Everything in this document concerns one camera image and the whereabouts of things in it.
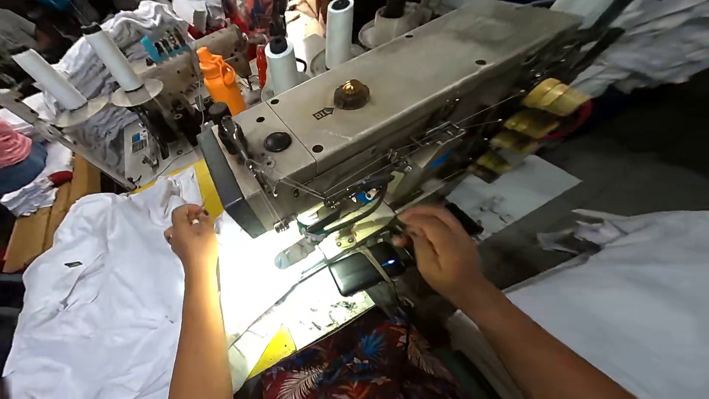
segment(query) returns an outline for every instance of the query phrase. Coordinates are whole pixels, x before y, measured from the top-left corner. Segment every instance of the pink fabric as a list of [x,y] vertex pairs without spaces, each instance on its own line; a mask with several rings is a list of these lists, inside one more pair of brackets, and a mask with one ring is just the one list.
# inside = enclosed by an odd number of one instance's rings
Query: pink fabric
[[30,155],[32,140],[17,133],[0,119],[0,168],[15,165]]

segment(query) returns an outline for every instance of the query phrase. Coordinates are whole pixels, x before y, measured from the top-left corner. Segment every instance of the sewing machine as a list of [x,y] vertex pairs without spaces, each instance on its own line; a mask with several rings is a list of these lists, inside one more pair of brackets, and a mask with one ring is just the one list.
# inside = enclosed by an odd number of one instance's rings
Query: sewing machine
[[469,173],[494,180],[538,145],[491,141],[540,83],[573,70],[578,26],[566,13],[476,2],[217,115],[200,142],[225,210],[252,237],[294,224],[310,244],[334,238],[334,261]]

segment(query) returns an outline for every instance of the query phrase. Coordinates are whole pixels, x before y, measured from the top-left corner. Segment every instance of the teal object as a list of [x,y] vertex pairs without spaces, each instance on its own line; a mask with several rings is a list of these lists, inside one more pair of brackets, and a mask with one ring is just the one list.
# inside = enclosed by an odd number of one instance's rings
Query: teal object
[[37,2],[59,11],[72,10],[72,4],[68,0],[37,0]]
[[142,43],[143,47],[145,47],[147,54],[150,56],[150,58],[152,58],[153,61],[155,61],[156,63],[162,61],[160,53],[157,51],[155,45],[152,44],[150,38],[148,38],[147,36],[143,36],[143,38],[140,39],[140,42]]

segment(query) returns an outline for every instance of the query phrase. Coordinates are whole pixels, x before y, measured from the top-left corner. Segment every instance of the machine arm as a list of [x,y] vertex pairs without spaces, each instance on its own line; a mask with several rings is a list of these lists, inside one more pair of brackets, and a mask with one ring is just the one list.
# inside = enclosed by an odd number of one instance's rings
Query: machine arm
[[224,210],[235,222],[241,226],[252,238],[266,232],[263,224],[256,216],[249,203],[241,192],[241,187],[234,177],[234,172],[229,167],[229,162],[211,130],[211,124],[203,125],[202,133],[197,136],[197,141],[207,162],[209,174],[214,181],[219,198],[224,205]]

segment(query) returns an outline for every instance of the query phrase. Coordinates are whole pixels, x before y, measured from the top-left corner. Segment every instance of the patterned cloth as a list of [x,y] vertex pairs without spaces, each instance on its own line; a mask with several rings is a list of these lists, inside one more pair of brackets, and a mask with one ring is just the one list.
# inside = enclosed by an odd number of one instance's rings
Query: patterned cloth
[[30,155],[31,147],[32,140],[17,133],[7,122],[0,119],[0,168],[25,160]]
[[457,384],[401,313],[372,309],[264,372],[264,399],[458,398]]

